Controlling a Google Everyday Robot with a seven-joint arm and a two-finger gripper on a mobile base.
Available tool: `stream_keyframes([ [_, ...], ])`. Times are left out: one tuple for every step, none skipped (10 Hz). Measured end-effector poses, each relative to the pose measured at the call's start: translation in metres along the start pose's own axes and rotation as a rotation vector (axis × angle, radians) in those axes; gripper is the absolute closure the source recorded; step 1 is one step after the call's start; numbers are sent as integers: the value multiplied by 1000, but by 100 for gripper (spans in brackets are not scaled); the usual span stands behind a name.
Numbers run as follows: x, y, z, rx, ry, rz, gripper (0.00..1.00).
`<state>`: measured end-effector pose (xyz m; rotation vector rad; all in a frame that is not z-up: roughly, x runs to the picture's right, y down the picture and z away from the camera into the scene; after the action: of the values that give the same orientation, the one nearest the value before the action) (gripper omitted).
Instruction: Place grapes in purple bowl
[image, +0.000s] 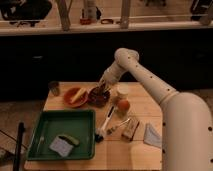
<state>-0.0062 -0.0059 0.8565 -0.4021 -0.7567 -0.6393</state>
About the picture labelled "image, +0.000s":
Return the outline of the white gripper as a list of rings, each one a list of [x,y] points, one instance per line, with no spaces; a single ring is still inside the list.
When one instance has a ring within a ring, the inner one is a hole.
[[[120,80],[120,78],[121,76],[117,69],[106,69],[99,81],[97,93],[102,94],[104,88],[104,93],[109,91],[111,87],[114,86]]]

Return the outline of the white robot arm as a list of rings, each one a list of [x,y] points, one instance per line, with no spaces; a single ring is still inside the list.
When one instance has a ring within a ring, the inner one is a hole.
[[[139,63],[139,53],[118,48],[100,83],[129,72],[162,111],[162,171],[213,171],[213,114],[196,94],[180,92]]]

